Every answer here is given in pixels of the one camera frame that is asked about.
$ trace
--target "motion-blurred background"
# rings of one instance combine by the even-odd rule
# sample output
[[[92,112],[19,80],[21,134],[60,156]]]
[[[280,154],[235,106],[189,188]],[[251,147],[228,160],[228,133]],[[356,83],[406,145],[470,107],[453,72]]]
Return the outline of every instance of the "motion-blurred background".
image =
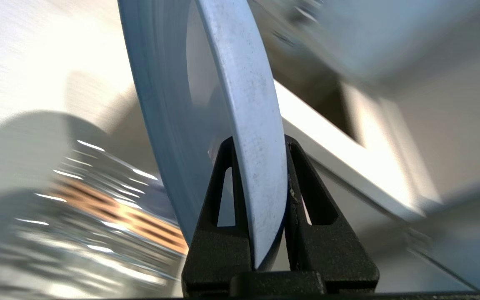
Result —
[[[480,0],[249,4],[377,292],[480,290]],[[167,197],[118,3],[0,1],[0,299],[181,296]]]

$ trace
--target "black clamp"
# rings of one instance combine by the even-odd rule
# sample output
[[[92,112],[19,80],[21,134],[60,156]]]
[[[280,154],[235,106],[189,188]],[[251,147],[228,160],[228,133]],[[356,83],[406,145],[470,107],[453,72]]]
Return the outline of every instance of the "black clamp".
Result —
[[[288,136],[288,198],[283,220],[289,272],[254,271],[242,180],[233,139],[216,158],[182,273],[185,297],[372,293],[379,271],[318,177]],[[235,226],[218,227],[225,171],[232,168]],[[308,224],[303,203],[312,225]],[[263,262],[272,264],[280,235]]]

